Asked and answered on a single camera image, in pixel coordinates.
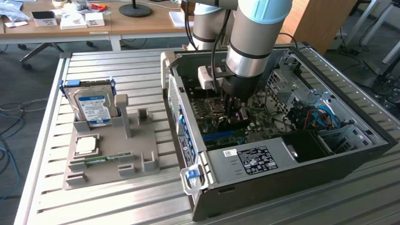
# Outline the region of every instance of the office chair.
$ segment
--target office chair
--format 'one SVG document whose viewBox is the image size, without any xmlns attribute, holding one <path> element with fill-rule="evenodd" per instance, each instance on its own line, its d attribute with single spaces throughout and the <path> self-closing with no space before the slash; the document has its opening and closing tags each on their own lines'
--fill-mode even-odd
<svg viewBox="0 0 400 225">
<path fill-rule="evenodd" d="M 95 47 L 95 44 L 91 41 L 87 41 L 87 46 L 90 46 L 91 48 Z M 22 67 L 26 70 L 31 70 L 32 69 L 32 65 L 26 63 L 28 59 L 31 59 L 35 55 L 38 55 L 38 53 L 40 53 L 47 47 L 54 47 L 60 53 L 64 52 L 64 50 L 60 48 L 60 46 L 56 43 L 42 43 L 34 50 L 32 52 L 28 53 L 28 55 L 26 55 L 26 57 L 20 60 L 22 63 Z M 19 44 L 19 49 L 26 50 L 27 46 Z"/>
</svg>

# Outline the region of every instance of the aluminum table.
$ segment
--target aluminum table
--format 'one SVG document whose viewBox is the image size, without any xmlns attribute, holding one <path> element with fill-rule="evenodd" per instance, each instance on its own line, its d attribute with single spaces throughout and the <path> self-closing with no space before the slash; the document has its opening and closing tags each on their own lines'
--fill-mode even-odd
<svg viewBox="0 0 400 225">
<path fill-rule="evenodd" d="M 160 89 L 160 53 L 175 49 L 74 53 L 60 59 L 15 224 L 371 224 L 400 220 L 400 145 L 346 179 L 260 205 L 192 222 Z M 355 103 L 400 140 L 400 122 L 312 49 L 302 52 Z M 74 114 L 58 89 L 60 79 L 114 76 L 130 111 L 155 116 L 159 174 L 75 190 L 62 190 Z M 310 84 L 318 84 L 304 74 Z"/>
</svg>

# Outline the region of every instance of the hard drive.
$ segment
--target hard drive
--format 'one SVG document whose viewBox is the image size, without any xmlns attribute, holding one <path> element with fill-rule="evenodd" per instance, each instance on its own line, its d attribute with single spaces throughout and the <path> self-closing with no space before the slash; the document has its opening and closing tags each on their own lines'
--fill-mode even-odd
<svg viewBox="0 0 400 225">
<path fill-rule="evenodd" d="M 115 106 L 115 81 L 70 80 L 60 90 L 67 97 L 76 121 L 87 121 L 90 127 L 103 127 L 111 124 L 111 118 L 120 115 Z"/>
</svg>

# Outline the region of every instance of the chair wheel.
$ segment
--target chair wheel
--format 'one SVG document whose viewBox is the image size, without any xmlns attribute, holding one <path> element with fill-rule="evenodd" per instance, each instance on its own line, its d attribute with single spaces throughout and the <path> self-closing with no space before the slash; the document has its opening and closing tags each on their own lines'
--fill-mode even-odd
<svg viewBox="0 0 400 225">
<path fill-rule="evenodd" d="M 22 50 L 27 50 L 28 49 L 26 45 L 19 44 L 18 46 L 19 46 L 19 49 L 22 49 Z"/>
<path fill-rule="evenodd" d="M 32 65 L 31 64 L 26 64 L 26 63 L 23 63 L 23 68 L 26 69 L 26 70 L 32 70 Z"/>
<path fill-rule="evenodd" d="M 94 42 L 91 42 L 91 41 L 87 41 L 87 46 L 90 46 L 91 48 L 94 48 L 94 47 L 95 47 L 95 44 L 94 44 Z"/>
</svg>

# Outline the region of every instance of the blue pcie slot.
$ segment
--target blue pcie slot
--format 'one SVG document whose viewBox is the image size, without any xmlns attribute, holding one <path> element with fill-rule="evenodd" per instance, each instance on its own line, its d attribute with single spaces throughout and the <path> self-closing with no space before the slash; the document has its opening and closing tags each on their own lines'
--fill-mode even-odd
<svg viewBox="0 0 400 225">
<path fill-rule="evenodd" d="M 234 136 L 234 131 L 226 131 L 226 132 L 220 132 L 220 133 L 215 133 L 215 134 L 210 134 L 210 135 L 203 135 L 203 140 L 208 141 L 216 138 L 222 138 L 222 137 L 232 137 Z"/>
</svg>

